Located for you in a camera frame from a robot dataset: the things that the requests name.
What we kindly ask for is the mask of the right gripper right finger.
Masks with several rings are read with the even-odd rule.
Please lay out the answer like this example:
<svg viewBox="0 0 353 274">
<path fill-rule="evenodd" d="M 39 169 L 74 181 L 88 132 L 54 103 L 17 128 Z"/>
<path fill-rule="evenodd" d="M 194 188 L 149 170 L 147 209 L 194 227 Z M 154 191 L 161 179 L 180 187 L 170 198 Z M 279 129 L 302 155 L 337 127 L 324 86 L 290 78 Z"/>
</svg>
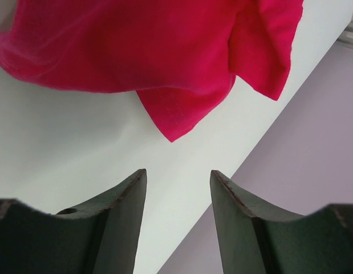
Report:
<svg viewBox="0 0 353 274">
<path fill-rule="evenodd" d="M 353 273 L 353 204 L 303 216 L 210 174 L 225 273 Z"/>
</svg>

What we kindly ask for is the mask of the red t shirt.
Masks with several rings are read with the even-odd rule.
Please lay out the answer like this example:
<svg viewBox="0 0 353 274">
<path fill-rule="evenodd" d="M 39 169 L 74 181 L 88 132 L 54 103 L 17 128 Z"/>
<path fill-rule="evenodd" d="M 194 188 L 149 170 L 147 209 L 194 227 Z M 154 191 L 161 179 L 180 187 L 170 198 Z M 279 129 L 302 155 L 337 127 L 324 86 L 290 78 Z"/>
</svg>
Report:
<svg viewBox="0 0 353 274">
<path fill-rule="evenodd" d="M 302 13 L 302 1 L 18 1 L 0 66 L 49 88 L 136 91 L 172 142 L 236 78 L 277 100 Z"/>
</svg>

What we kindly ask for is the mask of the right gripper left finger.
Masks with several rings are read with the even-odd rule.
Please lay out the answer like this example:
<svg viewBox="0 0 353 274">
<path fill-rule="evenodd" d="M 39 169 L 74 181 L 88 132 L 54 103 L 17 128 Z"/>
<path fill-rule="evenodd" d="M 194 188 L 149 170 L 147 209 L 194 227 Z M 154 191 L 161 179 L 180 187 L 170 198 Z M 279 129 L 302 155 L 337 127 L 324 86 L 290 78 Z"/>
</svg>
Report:
<svg viewBox="0 0 353 274">
<path fill-rule="evenodd" d="M 0 199 L 0 273 L 132 273 L 146 191 L 140 169 L 57 214 Z"/>
</svg>

